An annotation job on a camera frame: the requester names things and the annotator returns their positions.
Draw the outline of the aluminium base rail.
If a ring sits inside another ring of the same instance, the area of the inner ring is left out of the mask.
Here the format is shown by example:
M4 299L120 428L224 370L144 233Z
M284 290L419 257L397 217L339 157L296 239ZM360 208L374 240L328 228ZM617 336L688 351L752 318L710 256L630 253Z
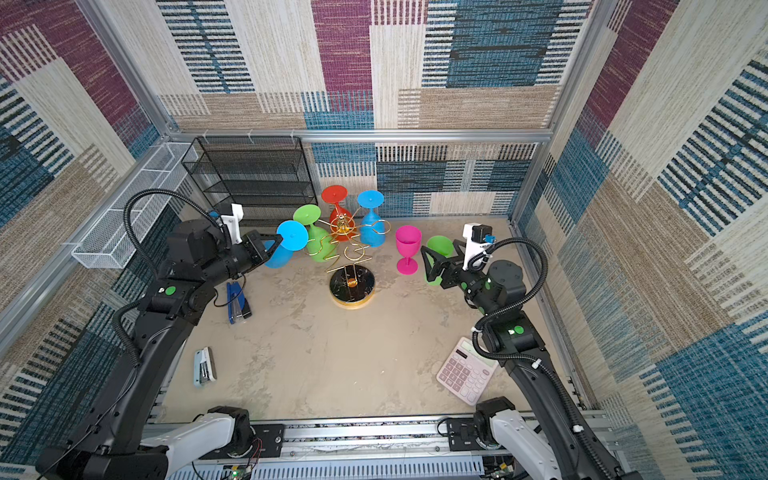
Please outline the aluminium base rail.
M580 412L540 412L538 428L503 398L478 405L473 417L444 417L452 451L507 451L533 479L627 479L631 475L594 434ZM412 443L434 442L425 419L381 417L343 425L335 420L290 424L281 432L272 424L251 425L248 413L209 412L164 435L143 440L139 434L103 429L107 450L95 450L86 479L164 479L217 451L253 454L258 446L289 453L349 451L355 447L381 453Z

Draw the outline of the pink calculator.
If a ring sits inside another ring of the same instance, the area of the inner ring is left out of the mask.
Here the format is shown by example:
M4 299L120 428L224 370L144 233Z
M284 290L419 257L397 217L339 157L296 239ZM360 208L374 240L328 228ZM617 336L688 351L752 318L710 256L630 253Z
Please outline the pink calculator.
M437 373L437 381L464 403L475 406L498 368L498 363L477 353L461 337Z

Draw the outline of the green plastic wine glass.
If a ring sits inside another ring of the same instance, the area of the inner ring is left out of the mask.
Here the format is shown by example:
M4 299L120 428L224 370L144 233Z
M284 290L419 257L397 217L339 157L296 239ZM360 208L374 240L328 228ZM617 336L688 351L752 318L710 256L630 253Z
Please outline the green plastic wine glass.
M442 255L446 258L450 258L453 255L453 246L452 246L452 240L449 239L446 236L442 235L436 235L432 236L428 239L426 247L433 250L439 255ZM425 273L428 273L431 271L431 268L433 266L433 258L430 256L426 257L426 265L425 265ZM433 281L427 281L428 285L440 285L442 281L441 276L436 276Z
M302 224L308 232L307 254L315 262L328 262L337 258L336 244L330 232L321 228L317 222L322 211L319 206L306 204L295 210L293 220Z

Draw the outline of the blue plastic wine glass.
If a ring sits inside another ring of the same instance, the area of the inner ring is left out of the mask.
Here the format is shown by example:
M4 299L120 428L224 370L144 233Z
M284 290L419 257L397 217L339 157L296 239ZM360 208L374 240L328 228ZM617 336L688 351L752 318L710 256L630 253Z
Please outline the blue plastic wine glass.
M304 249L309 241L309 234L304 225L294 220L282 222L276 231L283 241L275 255L265 264L266 267L278 269L285 266L297 251Z
M377 190L367 190L358 195L357 201L361 208L367 210L359 228L360 240L372 248L382 246L386 241L387 227L376 209L384 202L383 194Z

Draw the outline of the magenta plastic wine glass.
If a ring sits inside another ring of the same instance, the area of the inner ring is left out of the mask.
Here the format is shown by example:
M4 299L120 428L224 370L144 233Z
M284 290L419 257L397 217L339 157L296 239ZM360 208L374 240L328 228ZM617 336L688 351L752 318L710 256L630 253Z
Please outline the magenta plastic wine glass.
M422 232L411 225L400 227L395 235L396 248L402 258L397 262L397 270L402 275L413 275L418 270L415 256L420 250Z

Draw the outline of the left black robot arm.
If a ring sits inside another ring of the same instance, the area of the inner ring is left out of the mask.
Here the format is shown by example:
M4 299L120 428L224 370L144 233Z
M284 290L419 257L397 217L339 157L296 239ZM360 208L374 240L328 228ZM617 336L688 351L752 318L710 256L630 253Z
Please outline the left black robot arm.
M142 438L161 384L218 285L266 264L283 242L257 231L233 240L226 224L195 209L199 218L168 237L168 255L152 267L143 296L113 314L125 351L72 437L42 451L39 478L165 479L212 452L235 458L253 452L256 434L240 407L215 407L164 439Z

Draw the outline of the black mesh shelf rack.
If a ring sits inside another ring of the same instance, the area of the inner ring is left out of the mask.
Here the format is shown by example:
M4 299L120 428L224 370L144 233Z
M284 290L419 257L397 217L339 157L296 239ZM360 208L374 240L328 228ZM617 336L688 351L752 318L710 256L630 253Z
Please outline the black mesh shelf rack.
M182 159L187 175L219 213L236 203L247 226L276 226L317 192L302 142L291 136L198 136Z

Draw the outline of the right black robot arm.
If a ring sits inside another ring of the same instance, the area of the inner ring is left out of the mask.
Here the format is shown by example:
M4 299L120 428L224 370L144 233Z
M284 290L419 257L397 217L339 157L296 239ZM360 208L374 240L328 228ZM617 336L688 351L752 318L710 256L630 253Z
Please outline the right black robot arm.
M502 247L522 244L536 252L541 264L536 283L527 288L520 267L481 261ZM458 287L466 303L482 312L471 329L471 343L483 358L498 363L526 398L541 428L534 431L513 403L496 397L479 403L473 417L478 442L508 451L532 479L638 479L624 469L585 420L554 368L545 342L523 306L542 289L548 259L535 242L512 237L481 247L464 260L467 242L455 241L458 254L448 258L422 247L428 280L439 278L444 289Z

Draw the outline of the red plastic wine glass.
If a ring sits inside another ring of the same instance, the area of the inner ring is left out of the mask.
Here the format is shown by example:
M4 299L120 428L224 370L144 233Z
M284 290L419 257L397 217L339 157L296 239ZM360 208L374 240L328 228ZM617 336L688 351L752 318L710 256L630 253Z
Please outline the red plastic wine glass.
M329 227L332 237L339 242L346 242L356 233L356 224L350 211L341 206L341 202L348 196L348 191L341 185L326 187L322 193L322 200L331 210L329 215Z

